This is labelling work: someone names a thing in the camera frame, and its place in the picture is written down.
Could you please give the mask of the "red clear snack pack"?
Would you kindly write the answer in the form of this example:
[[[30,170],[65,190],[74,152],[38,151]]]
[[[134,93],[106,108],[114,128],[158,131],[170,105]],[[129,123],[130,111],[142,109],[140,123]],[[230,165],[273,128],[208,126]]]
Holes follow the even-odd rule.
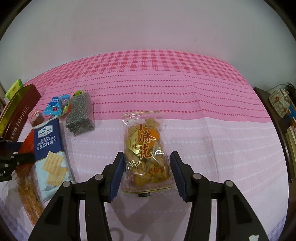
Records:
[[[32,129],[22,143],[18,154],[32,154],[29,163],[21,164],[16,168],[16,181],[18,194],[32,225],[35,225],[41,216],[44,207],[39,197],[39,189],[36,186],[33,166],[34,156],[34,130]]]

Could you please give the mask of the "blue soda cracker pack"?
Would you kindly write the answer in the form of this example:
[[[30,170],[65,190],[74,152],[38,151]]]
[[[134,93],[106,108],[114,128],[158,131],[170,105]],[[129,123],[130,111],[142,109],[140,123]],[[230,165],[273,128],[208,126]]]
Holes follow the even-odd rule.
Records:
[[[74,182],[63,147],[58,118],[52,118],[34,127],[34,155],[40,198],[46,202],[63,182]]]

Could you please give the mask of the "pink white candy packet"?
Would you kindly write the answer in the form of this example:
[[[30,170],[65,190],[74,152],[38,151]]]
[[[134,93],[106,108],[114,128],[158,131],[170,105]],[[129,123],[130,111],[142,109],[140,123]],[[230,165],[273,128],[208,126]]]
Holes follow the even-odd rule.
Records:
[[[44,122],[43,114],[39,111],[38,108],[33,108],[28,114],[28,120],[32,127],[40,125]]]

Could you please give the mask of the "light blue candy packet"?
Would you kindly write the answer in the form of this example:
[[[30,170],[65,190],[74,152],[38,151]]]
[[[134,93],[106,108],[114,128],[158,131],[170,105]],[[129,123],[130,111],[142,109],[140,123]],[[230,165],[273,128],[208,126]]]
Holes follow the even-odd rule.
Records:
[[[43,115],[64,115],[68,109],[69,100],[69,94],[53,97],[44,109]]]

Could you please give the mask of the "green yellow candy packet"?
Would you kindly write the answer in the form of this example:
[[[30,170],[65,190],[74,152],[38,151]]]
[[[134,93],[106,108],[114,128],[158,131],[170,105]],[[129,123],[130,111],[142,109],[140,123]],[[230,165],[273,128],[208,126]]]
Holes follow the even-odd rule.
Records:
[[[62,115],[67,115],[67,114],[69,114],[69,113],[71,112],[71,104],[70,104],[70,100],[71,100],[73,97],[82,94],[83,92],[84,92],[84,90],[77,90],[77,91],[72,95],[72,97],[70,97],[70,98],[66,101],[66,103],[65,103],[65,105],[64,105],[64,107],[63,107]]]

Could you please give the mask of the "dark sesame bar pack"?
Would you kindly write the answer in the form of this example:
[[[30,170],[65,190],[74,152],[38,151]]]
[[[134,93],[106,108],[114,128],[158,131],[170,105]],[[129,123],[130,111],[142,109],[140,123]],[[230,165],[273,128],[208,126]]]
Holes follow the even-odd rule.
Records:
[[[66,128],[74,136],[95,130],[93,104],[88,92],[73,96],[70,99],[69,108]]]

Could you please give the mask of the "clear fried twist bag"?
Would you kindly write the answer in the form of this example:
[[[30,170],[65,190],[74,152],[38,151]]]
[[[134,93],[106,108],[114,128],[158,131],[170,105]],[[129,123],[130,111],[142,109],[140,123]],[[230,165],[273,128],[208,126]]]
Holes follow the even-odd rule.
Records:
[[[175,187],[161,136],[163,113],[126,113],[122,115],[122,122],[125,125],[123,192],[144,196]]]

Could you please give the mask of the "red gold toffee tin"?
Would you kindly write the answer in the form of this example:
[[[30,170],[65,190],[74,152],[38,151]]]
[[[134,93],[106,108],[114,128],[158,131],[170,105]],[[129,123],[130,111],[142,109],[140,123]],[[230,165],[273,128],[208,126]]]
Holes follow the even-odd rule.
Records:
[[[31,110],[36,106],[41,94],[33,84],[18,90],[1,114],[1,137],[16,142],[28,119]]]

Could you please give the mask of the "green tissue box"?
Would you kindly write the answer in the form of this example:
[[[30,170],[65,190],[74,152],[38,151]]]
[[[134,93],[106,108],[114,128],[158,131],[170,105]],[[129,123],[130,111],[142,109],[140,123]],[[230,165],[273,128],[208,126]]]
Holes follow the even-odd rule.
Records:
[[[13,96],[16,94],[17,91],[23,88],[23,83],[21,79],[17,79],[11,87],[7,90],[7,92],[4,95],[4,98],[11,100]]]

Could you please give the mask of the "pink checked tablecloth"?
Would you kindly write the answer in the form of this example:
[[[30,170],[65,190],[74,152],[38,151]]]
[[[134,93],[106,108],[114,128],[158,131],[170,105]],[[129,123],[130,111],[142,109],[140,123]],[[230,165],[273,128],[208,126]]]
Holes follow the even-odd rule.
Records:
[[[165,151],[179,153],[209,180],[232,180],[270,240],[278,240],[288,207],[283,150],[262,102],[229,63],[169,50],[100,54],[46,71],[30,80],[43,110],[52,97],[85,90],[95,130],[73,136],[63,129],[77,182],[87,181],[124,149],[124,113],[161,111]]]

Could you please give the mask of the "stacked books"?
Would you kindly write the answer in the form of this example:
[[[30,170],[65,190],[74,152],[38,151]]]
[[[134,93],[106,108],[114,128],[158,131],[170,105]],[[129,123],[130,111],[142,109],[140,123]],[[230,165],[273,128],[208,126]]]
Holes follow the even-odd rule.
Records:
[[[290,126],[287,128],[287,133],[285,134],[288,143],[288,151],[291,158],[292,164],[292,180],[295,180],[295,128]]]

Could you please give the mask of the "dark wooden side cabinet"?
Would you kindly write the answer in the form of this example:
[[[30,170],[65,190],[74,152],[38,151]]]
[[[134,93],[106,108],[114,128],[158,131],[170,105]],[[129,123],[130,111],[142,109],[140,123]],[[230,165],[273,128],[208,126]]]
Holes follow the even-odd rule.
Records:
[[[288,144],[288,140],[285,135],[287,133],[287,129],[290,127],[290,119],[288,118],[288,116],[284,116],[283,118],[280,118],[280,116],[276,113],[276,111],[274,110],[274,108],[272,107],[268,99],[270,96],[270,93],[257,87],[254,88],[254,91],[258,95],[261,102],[263,103],[276,129],[276,132],[280,139],[280,143],[285,156],[288,179],[290,183],[292,183],[295,180],[295,170],[294,170],[293,159],[292,159],[292,148]]]

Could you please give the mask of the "floral ceramic jar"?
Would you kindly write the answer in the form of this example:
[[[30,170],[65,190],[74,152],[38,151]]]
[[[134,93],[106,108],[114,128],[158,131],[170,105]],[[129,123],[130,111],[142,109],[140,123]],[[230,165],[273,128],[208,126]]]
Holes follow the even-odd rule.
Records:
[[[277,89],[268,98],[270,104],[280,118],[283,118],[290,107],[288,92],[284,89]]]

